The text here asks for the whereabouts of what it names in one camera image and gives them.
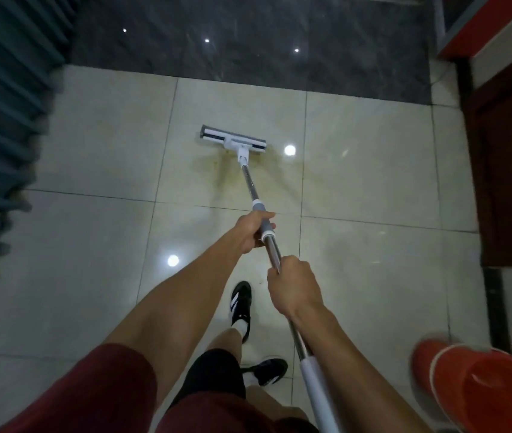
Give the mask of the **orange plastic bucket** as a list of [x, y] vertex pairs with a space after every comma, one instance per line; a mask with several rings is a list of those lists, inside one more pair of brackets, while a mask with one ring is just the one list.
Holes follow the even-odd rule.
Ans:
[[512, 433], [512, 355], [424, 339], [415, 347], [411, 371], [462, 433]]

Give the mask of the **white mop with metal pole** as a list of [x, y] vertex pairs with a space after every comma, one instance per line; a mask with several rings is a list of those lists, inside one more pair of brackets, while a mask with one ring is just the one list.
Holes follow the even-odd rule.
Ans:
[[[200, 138], [222, 145], [227, 151], [232, 151], [236, 154], [252, 200], [252, 210], [267, 210], [258, 195], [249, 169], [250, 153], [264, 153], [267, 148], [267, 142], [259, 138], [215, 129], [205, 124], [202, 125], [200, 130]], [[277, 244], [276, 234], [269, 220], [262, 222], [259, 234], [260, 240], [267, 249], [272, 267], [277, 272], [280, 272], [281, 253]], [[329, 393], [329, 387], [314, 353], [293, 322], [290, 320], [288, 322], [300, 360], [300, 370], [302, 371], [304, 384], [319, 431], [321, 433], [345, 433], [343, 423], [337, 414], [336, 406]]]

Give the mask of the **person's left forearm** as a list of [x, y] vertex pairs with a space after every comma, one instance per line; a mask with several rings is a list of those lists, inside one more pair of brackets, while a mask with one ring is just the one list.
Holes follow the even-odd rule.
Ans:
[[140, 302], [150, 313], [161, 374], [179, 374], [202, 340], [226, 283], [244, 253], [246, 237], [233, 227], [204, 253], [152, 289]]

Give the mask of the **maroon shirt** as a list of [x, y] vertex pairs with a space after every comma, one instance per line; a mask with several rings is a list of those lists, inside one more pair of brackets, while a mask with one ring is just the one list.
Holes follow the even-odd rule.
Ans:
[[[156, 376], [144, 356], [120, 344], [93, 349], [0, 433], [149, 433]], [[155, 433], [319, 433], [293, 416], [273, 421], [247, 400], [196, 393], [168, 408]]]

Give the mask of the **red and white counter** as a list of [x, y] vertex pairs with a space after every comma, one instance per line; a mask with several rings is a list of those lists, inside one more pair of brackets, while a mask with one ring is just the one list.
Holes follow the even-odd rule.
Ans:
[[475, 88], [512, 64], [512, 0], [433, 0], [435, 51], [466, 59]]

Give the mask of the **person's left hand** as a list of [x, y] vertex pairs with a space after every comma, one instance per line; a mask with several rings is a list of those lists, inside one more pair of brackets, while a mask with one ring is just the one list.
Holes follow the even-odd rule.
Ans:
[[251, 222], [248, 218], [248, 214], [245, 214], [238, 218], [235, 227], [232, 229], [235, 235], [238, 236], [240, 244], [241, 254], [248, 254], [252, 250], [260, 247], [265, 247], [265, 243], [262, 241], [262, 233], [260, 227], [264, 222]]

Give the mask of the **black sneaker with white stripes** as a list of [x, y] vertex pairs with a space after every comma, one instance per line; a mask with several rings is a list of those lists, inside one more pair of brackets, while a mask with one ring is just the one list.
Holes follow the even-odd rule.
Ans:
[[288, 371], [288, 363], [280, 357], [269, 357], [256, 364], [242, 365], [240, 371], [242, 374], [253, 372], [259, 380], [260, 387], [266, 387], [274, 385], [285, 377]]
[[239, 282], [232, 291], [230, 300], [231, 325], [243, 319], [250, 323], [251, 330], [252, 288], [247, 281]]

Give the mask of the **person's right hand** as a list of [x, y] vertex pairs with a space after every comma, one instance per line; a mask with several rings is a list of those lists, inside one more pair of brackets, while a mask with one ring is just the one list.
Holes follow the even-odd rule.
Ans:
[[291, 308], [290, 311], [279, 312], [290, 321], [299, 325], [299, 322], [306, 317], [310, 309], [322, 308], [324, 300], [310, 264], [293, 255], [285, 257], [291, 258]]

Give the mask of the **person's right forearm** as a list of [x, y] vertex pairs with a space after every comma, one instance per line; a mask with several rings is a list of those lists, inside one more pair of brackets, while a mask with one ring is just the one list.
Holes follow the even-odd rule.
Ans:
[[299, 304], [290, 319], [317, 357], [340, 411], [360, 433], [433, 433], [361, 354], [324, 305]]

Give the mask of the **dark brown wooden door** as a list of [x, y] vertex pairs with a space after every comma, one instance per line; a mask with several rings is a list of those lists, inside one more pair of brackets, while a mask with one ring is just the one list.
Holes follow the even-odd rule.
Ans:
[[462, 105], [484, 267], [512, 267], [512, 64]]

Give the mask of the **black shorts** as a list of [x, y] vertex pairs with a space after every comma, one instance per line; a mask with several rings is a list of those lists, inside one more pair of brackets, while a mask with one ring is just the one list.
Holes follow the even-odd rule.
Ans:
[[224, 349], [209, 349], [199, 356], [188, 370], [171, 409], [184, 398], [196, 393], [230, 394], [246, 398], [245, 384], [239, 361]]

